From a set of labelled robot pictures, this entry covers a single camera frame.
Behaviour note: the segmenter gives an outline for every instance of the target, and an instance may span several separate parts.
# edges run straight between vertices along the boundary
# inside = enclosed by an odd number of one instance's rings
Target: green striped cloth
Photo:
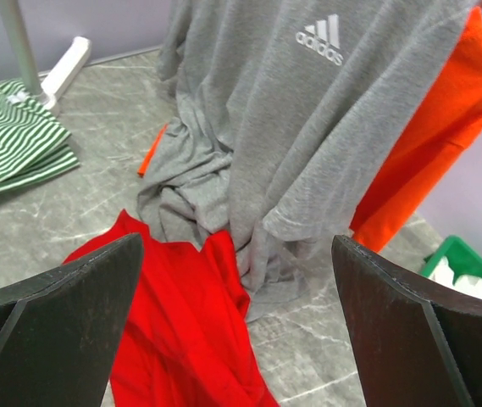
[[[0,84],[0,192],[45,181],[79,165],[69,131],[20,81]]]

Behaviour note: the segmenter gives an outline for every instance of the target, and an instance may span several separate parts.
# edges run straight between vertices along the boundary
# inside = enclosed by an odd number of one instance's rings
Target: adidas text
[[[312,49],[319,53],[322,57],[326,57],[329,61],[333,62],[337,66],[342,65],[344,58],[342,54],[334,50],[328,43],[321,42],[318,38],[314,36],[309,36],[304,32],[297,32],[296,34],[297,42],[304,45],[307,48]]]

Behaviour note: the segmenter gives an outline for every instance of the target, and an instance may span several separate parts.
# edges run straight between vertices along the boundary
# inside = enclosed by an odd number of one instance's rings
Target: white three-stripe logo
[[[318,36],[322,41],[328,42],[336,49],[341,48],[338,14],[330,15],[327,20],[318,20],[316,25],[307,25],[305,30],[314,36]]]

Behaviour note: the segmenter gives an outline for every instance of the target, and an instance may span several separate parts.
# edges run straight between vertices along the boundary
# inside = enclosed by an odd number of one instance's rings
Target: gray sleeve
[[[264,217],[269,233],[295,242],[348,230],[357,204],[449,58],[469,12],[412,35]]]
[[[158,57],[158,76],[162,81],[174,77],[184,56],[184,44],[190,28],[193,0],[173,0],[169,28]]]

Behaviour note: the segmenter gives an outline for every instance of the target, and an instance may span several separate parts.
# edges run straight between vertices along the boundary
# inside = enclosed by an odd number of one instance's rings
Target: gray floor
[[[62,99],[82,166],[39,187],[0,195],[0,287],[59,265],[106,231],[120,210],[135,215],[136,171],[175,113],[149,53],[86,68]],[[384,256],[418,270],[440,238],[414,217]],[[330,253],[306,264],[310,295],[249,326],[261,371],[284,406],[364,405]],[[113,405],[110,393],[103,405]]]

